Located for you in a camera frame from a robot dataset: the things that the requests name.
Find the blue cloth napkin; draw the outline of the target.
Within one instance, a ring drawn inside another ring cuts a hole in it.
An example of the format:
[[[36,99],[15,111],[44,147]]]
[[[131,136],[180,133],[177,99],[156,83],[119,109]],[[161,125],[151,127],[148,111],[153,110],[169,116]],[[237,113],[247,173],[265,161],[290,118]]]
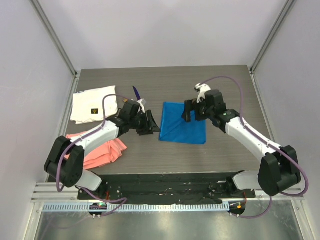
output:
[[[185,105],[181,102],[164,102],[162,108],[159,140],[163,142],[203,145],[207,141],[206,122],[195,120],[191,112],[191,122],[182,118]]]

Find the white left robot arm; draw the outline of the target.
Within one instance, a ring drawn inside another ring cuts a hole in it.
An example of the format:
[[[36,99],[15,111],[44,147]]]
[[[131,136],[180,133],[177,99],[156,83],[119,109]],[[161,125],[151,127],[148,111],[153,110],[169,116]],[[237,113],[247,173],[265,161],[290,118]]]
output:
[[[152,111],[144,111],[139,102],[128,100],[116,114],[85,134],[72,139],[58,137],[44,164],[44,171],[54,177],[57,184],[66,188],[85,188],[93,198],[100,200],[106,195],[107,188],[100,176],[84,169],[85,157],[129,130],[135,130],[140,136],[160,132]]]

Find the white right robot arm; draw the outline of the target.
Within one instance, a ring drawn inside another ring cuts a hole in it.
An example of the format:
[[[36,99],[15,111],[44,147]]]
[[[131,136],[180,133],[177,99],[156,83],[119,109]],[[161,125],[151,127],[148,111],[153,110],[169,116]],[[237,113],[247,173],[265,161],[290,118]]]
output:
[[[222,132],[233,137],[259,161],[258,172],[240,171],[226,184],[226,193],[233,198],[244,190],[258,189],[275,196],[301,182],[296,150],[271,141],[243,119],[234,109],[228,109],[219,90],[201,92],[197,98],[185,100],[182,119],[210,120]]]

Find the purple plastic knife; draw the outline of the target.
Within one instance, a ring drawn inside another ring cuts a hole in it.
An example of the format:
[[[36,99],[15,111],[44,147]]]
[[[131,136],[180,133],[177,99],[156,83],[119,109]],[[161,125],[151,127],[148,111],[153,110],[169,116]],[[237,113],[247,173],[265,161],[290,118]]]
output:
[[[140,94],[139,94],[138,89],[137,89],[135,86],[133,86],[132,88],[133,88],[133,91],[134,91],[134,94],[135,94],[137,100],[140,100],[140,99],[141,99],[141,96],[140,96]]]

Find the pink folded cloth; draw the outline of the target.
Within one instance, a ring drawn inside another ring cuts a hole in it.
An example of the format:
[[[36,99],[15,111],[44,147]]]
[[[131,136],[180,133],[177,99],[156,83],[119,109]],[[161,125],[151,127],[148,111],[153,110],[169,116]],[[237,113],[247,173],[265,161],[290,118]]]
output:
[[[105,142],[86,155],[83,168],[90,170],[114,163],[126,149],[127,146],[118,138]]]

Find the white folded cloth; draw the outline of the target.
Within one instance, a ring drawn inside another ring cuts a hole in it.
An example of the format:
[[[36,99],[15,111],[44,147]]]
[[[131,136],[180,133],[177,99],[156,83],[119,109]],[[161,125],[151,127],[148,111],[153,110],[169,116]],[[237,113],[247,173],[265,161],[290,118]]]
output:
[[[103,98],[115,93],[115,85],[74,93],[70,120],[76,125],[103,121]]]

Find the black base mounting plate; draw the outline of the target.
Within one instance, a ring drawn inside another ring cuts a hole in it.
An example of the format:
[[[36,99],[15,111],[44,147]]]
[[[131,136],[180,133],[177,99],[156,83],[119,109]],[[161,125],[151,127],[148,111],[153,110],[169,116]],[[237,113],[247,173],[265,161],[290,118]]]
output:
[[[103,200],[126,198],[134,205],[212,203],[224,199],[253,199],[253,189],[237,190],[226,173],[153,173],[101,175],[93,194]]]

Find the left aluminium frame post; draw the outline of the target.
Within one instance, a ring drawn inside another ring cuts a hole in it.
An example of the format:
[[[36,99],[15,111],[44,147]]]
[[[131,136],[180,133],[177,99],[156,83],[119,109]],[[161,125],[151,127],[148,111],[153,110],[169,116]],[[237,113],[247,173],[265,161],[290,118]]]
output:
[[[33,9],[35,10],[36,14],[38,15],[47,34],[49,35],[51,41],[55,45],[58,53],[60,54],[62,60],[64,61],[65,65],[67,66],[71,75],[75,78],[77,76],[77,70],[75,69],[74,65],[72,64],[65,48],[63,47],[63,45],[62,45],[55,29],[53,28],[47,14],[45,13],[41,3],[38,0],[30,0],[29,2],[32,5]]]

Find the aluminium frame post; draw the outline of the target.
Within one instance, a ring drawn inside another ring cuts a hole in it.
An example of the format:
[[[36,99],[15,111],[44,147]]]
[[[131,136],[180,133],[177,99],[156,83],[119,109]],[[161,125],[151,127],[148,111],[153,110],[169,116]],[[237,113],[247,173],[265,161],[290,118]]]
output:
[[[41,3],[38,0],[30,0],[29,2],[32,5],[33,9],[35,10],[36,14],[38,15],[47,34],[49,35],[51,41],[55,45],[58,53],[60,54],[62,60],[64,61],[65,65],[67,66],[71,75],[75,78],[77,76],[77,70],[75,69],[74,65],[72,64],[65,48],[63,47],[63,45],[62,45],[55,29],[53,28],[47,14],[45,13]]]
[[[275,40],[278,32],[280,31],[282,25],[284,24],[286,18],[292,11],[294,5],[296,4],[296,0],[286,0],[284,6],[282,7],[279,15],[277,16],[274,24],[271,27],[265,41],[263,42],[257,56],[255,57],[253,64],[249,68],[251,74],[254,74],[257,70],[258,66],[260,65],[262,59],[264,58],[267,50],[271,46],[272,42]]]

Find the right aluminium frame post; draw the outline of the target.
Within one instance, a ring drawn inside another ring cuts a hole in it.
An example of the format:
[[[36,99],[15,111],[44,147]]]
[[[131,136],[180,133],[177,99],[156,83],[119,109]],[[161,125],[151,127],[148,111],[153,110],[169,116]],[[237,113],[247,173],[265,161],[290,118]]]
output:
[[[282,7],[279,15],[277,16],[274,24],[271,27],[265,41],[263,42],[257,56],[255,57],[253,64],[249,68],[251,74],[254,74],[257,70],[258,66],[260,65],[262,59],[264,58],[267,50],[271,46],[272,42],[275,40],[278,32],[280,31],[282,25],[284,24],[286,18],[292,11],[294,5],[296,4],[296,0],[286,0],[284,6]]]

